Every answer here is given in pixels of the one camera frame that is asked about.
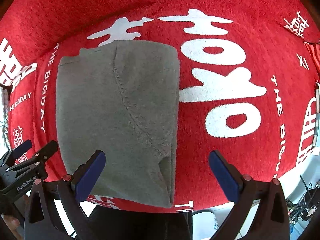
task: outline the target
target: white object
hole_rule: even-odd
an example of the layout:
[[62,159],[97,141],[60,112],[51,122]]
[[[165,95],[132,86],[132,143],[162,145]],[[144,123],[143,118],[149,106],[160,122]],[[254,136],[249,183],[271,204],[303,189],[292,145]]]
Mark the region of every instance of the white object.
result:
[[214,213],[205,211],[192,216],[192,239],[207,240],[219,229]]
[[[245,114],[247,120],[237,128],[230,128],[226,120],[228,117],[238,114]],[[254,105],[249,103],[235,103],[217,106],[212,109],[205,119],[205,128],[211,136],[231,138],[254,132],[259,128],[260,123],[261,115]]]
[[244,67],[237,67],[226,76],[201,68],[193,68],[191,73],[203,85],[180,90],[179,101],[183,103],[253,98],[267,92],[265,87],[250,82],[251,72]]
[[117,19],[110,28],[96,32],[88,36],[87,39],[92,40],[92,39],[100,38],[106,35],[110,35],[109,38],[106,41],[101,42],[98,45],[98,47],[109,44],[115,40],[131,41],[137,37],[140,37],[141,33],[139,32],[128,33],[127,30],[133,27],[143,26],[145,22],[151,22],[153,20],[154,19],[143,17],[142,20],[130,22],[126,17],[122,17]]
[[213,26],[211,23],[232,23],[233,21],[216,16],[209,16],[197,9],[190,9],[188,15],[167,16],[158,18],[166,22],[193,22],[194,27],[184,28],[185,33],[199,35],[225,35],[228,31]]
[[[204,48],[223,48],[218,54],[204,51]],[[244,50],[236,43],[223,39],[196,39],[186,41],[181,52],[193,61],[214,65],[238,65],[245,61]]]
[[8,135],[9,96],[6,89],[0,87],[0,158],[11,150]]

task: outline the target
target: screw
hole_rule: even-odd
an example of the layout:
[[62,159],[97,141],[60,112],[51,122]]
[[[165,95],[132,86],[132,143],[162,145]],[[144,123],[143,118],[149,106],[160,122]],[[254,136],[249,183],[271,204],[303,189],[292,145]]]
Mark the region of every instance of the screw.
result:
[[272,182],[276,185],[279,185],[280,184],[280,181],[278,179],[273,179]]
[[246,181],[252,180],[251,176],[248,175],[248,174],[244,174],[244,175],[243,175],[243,178],[244,178],[244,180],[246,180]]
[[35,180],[35,184],[36,184],[36,185],[39,185],[40,183],[41,183],[41,179],[36,179],[36,180]]
[[69,174],[67,174],[67,175],[65,175],[65,176],[63,176],[63,180],[64,181],[69,181],[69,180],[71,180],[71,175],[69,175]]

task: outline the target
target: folded gray cloth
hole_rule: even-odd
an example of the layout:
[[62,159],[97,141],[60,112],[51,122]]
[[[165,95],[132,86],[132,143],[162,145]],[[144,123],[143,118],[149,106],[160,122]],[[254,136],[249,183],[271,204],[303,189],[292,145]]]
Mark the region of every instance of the folded gray cloth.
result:
[[175,48],[114,41],[63,57],[56,93],[58,143],[68,173],[99,149],[107,164],[92,194],[171,207],[179,103]]

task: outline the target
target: white chinese character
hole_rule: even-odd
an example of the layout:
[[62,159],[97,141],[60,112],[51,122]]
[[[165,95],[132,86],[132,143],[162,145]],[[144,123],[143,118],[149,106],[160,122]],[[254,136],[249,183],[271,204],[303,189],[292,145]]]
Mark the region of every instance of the white chinese character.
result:
[[94,34],[90,35],[89,37],[87,37],[87,39],[92,40],[92,39],[100,38],[100,37],[103,37],[106,35],[110,35],[110,37],[106,41],[101,42],[98,45],[99,47],[102,45],[105,45],[105,44],[109,44],[115,40],[130,41],[130,40],[133,40],[137,37],[140,37],[141,34],[138,32],[128,33],[127,32],[128,29],[133,28],[133,27],[137,27],[137,26],[143,26],[143,24],[145,22],[151,22],[153,20],[154,19],[149,19],[149,18],[143,17],[142,20],[140,20],[140,21],[129,22],[126,17],[122,17],[122,18],[117,19],[110,28],[99,31],[97,33],[94,33]]
[[285,28],[289,29],[291,32],[294,32],[297,36],[302,37],[302,33],[305,28],[309,27],[307,20],[304,20],[300,15],[300,12],[297,12],[297,18],[294,18],[291,23],[284,19],[288,25],[285,25]]
[[177,213],[189,212],[189,211],[192,211],[192,210],[193,210],[193,208],[181,209],[181,210],[177,210]]
[[[247,120],[237,128],[227,125],[227,119],[233,115],[245,114]],[[261,123],[259,110],[249,103],[235,103],[217,106],[212,109],[206,119],[207,132],[218,138],[231,138],[244,136],[257,130]]]
[[188,204],[182,204],[182,205],[174,205],[175,207],[190,207],[193,208],[193,200],[189,201]]
[[13,89],[18,85],[20,79],[23,79],[26,75],[36,70],[37,63],[32,63],[29,66],[21,66],[14,54],[12,53],[12,47],[8,45],[8,41],[4,38],[0,44],[0,83],[4,86],[10,86],[13,84]]
[[306,59],[303,58],[303,60],[304,60],[304,62],[303,62],[302,56],[299,56],[297,53],[296,53],[296,55],[297,55],[298,59],[300,60],[300,67],[303,66],[305,69],[309,70],[309,67],[308,67]]
[[115,206],[115,203],[109,200],[108,198],[113,199],[113,197],[100,197],[98,195],[89,195],[87,201],[99,206],[119,209],[117,206]]
[[[223,52],[211,54],[204,51],[207,47],[223,48]],[[244,50],[236,43],[223,39],[197,39],[186,41],[181,52],[191,60],[215,65],[237,65],[245,61]]]
[[228,31],[222,28],[212,26],[212,22],[217,23],[232,23],[233,21],[204,14],[197,9],[190,9],[188,15],[177,15],[160,17],[159,20],[166,22],[193,22],[194,27],[184,28],[185,33],[200,34],[200,35],[225,35]]
[[203,85],[180,90],[180,102],[206,102],[232,98],[259,97],[267,92],[265,87],[257,86],[249,81],[251,72],[244,67],[236,68],[227,76],[201,68],[193,68],[191,73]]
[[17,160],[18,160],[18,162],[23,163],[23,162],[26,161],[27,159],[28,159],[28,158],[27,158],[27,155],[26,155],[26,154],[23,154],[23,155],[21,155],[21,157],[18,158]]
[[20,126],[17,129],[13,129],[14,147],[16,148],[23,143],[22,132],[23,129]]

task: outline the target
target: red carpet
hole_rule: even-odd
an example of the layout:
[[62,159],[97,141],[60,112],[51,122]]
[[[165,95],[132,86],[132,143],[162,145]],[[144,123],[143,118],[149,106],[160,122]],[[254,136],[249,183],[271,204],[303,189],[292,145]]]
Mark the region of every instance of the red carpet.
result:
[[[169,44],[181,62],[175,207],[91,200],[145,212],[223,204],[208,166],[211,150],[266,181],[311,153],[318,74],[303,41],[319,38],[299,0],[16,0],[0,22],[0,82],[15,85],[12,146],[33,140],[22,160],[57,138],[61,57],[115,39]],[[66,174],[60,153],[47,171],[49,180]]]

